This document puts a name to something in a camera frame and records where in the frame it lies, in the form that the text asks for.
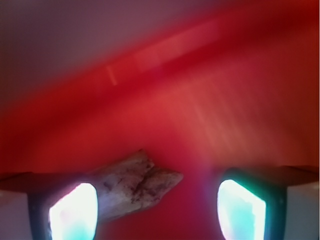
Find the sensor gripper left finger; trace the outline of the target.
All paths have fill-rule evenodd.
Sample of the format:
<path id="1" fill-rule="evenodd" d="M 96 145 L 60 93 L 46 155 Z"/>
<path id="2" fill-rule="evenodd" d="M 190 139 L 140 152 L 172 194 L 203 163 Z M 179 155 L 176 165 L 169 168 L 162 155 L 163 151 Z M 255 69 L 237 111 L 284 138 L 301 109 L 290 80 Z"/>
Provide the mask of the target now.
<path id="1" fill-rule="evenodd" d="M 2 240 L 93 240 L 98 194 L 80 173 L 0 175 Z"/>

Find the sensor gripper right finger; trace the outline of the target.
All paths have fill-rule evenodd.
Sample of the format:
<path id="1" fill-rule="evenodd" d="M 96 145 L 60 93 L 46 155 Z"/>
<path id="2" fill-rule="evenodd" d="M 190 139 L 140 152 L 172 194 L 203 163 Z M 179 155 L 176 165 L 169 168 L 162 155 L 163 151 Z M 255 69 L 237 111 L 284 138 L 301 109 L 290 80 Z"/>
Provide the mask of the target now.
<path id="1" fill-rule="evenodd" d="M 226 240 L 318 240 L 316 166 L 232 167 L 219 181 L 217 215 Z"/>

